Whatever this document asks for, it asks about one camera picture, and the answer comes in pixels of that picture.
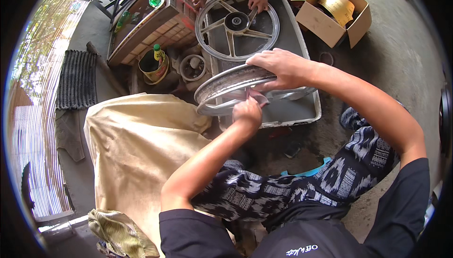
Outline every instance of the metal container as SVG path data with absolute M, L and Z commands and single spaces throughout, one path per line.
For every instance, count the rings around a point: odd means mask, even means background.
M 164 51 L 162 51 L 164 54 L 164 60 L 162 61 L 162 64 L 155 70 L 155 71 L 147 71 L 147 68 L 150 66 L 149 65 L 149 60 L 155 61 L 154 59 L 154 50 L 148 51 L 143 58 L 140 59 L 139 62 L 139 69 L 141 72 L 143 72 L 145 78 L 146 84 L 149 85 L 155 85 L 158 84 L 164 77 L 167 75 L 168 71 L 168 56 L 165 54 Z

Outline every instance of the wooden crate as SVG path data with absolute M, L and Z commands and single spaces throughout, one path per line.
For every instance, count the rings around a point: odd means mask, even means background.
M 143 11 L 147 3 L 148 0 L 136 0 L 128 11 L 131 14 Z M 184 47 L 193 43 L 196 41 L 194 32 L 196 16 L 192 0 L 164 0 L 127 35 L 117 33 L 116 37 L 122 40 L 113 42 L 114 49 L 108 57 L 108 64 L 132 65 L 134 60 L 139 60 L 150 51 L 154 44 L 160 44 L 165 50 L 167 46 Z

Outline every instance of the metal ring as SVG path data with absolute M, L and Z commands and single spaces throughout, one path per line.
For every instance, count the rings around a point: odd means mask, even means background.
M 247 25 L 247 27 L 245 27 L 245 29 L 242 29 L 240 31 L 232 31 L 231 29 L 226 27 L 225 26 L 225 17 L 221 18 L 218 21 L 211 23 L 203 28 L 202 24 L 203 24 L 203 21 L 205 20 L 205 18 L 207 17 L 208 11 L 210 11 L 212 9 L 212 7 L 217 4 L 220 4 L 226 10 L 228 10 L 229 14 L 233 13 L 233 12 L 243 13 L 243 12 L 240 12 L 237 9 L 235 9 L 233 6 L 230 6 L 225 1 L 226 0 L 209 1 L 202 8 L 202 10 L 200 11 L 200 13 L 198 14 L 198 16 L 195 20 L 195 36 L 197 37 L 197 40 L 203 49 L 205 49 L 210 55 L 212 55 L 218 59 L 221 59 L 224 61 L 229 61 L 229 62 L 241 62 L 241 61 L 245 61 L 246 59 L 253 56 L 257 52 L 269 50 L 275 44 L 275 42 L 277 41 L 277 38 L 279 36 L 279 33 L 280 33 L 280 20 L 277 16 L 277 12 L 275 12 L 275 9 L 270 4 L 268 4 L 267 12 L 269 13 L 270 19 L 272 21 L 272 34 L 266 34 L 263 32 L 249 29 L 250 25 L 252 24 L 253 19 L 256 17 L 258 8 L 254 8 L 252 10 L 252 12 L 250 12 L 249 14 L 246 14 L 250 23 L 248 23 L 248 25 Z M 229 55 L 225 55 L 221 52 L 214 50 L 211 46 L 207 45 L 204 42 L 203 34 L 209 32 L 213 29 L 216 29 L 218 27 L 225 28 L 226 38 L 228 39 L 228 49 L 230 50 Z M 245 56 L 237 56 L 235 54 L 235 47 L 234 47 L 234 37 L 235 36 L 255 37 L 255 38 L 259 38 L 259 39 L 267 39 L 268 41 L 258 51 L 254 52 L 252 54 L 245 55 Z
M 233 18 L 232 22 L 234 25 L 239 25 L 239 24 L 241 24 L 242 20 L 239 17 L 235 17 L 235 18 Z
M 333 66 L 333 56 L 332 56 L 332 54 L 331 54 L 330 52 L 328 52 L 328 51 L 323 51 L 322 53 L 320 53 L 320 55 L 319 55 L 319 62 L 322 62 L 322 61 L 321 61 L 321 57 L 324 56 L 324 55 L 330 57 L 330 66 L 332 67 L 332 66 Z
M 233 112 L 234 105 L 241 102 L 241 100 L 226 97 L 227 95 L 233 96 L 238 92 L 245 91 L 247 87 L 266 83 L 276 78 L 272 72 L 257 66 L 241 65 L 226 70 L 203 83 L 195 91 L 193 97 L 199 103 L 197 113 L 210 116 L 230 115 Z M 266 96 L 270 96 L 270 102 L 283 98 L 295 100 L 316 90 L 313 87 L 273 90 L 266 93 Z M 217 98 L 229 98 L 231 100 L 222 104 L 214 104 Z

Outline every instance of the paint can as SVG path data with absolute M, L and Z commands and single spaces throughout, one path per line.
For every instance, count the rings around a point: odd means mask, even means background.
M 164 59 L 160 66 L 159 62 L 154 59 L 154 50 L 148 51 L 139 61 L 139 69 L 146 77 L 144 82 L 148 85 L 158 84 L 167 75 L 169 58 L 164 51 L 162 53 Z

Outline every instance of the striped cloth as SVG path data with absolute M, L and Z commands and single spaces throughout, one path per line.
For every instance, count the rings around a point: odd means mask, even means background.
M 155 244 L 122 212 L 93 209 L 88 213 L 88 226 L 117 255 L 159 257 Z
M 96 54 L 67 50 L 57 90 L 57 109 L 88 108 L 97 104 Z

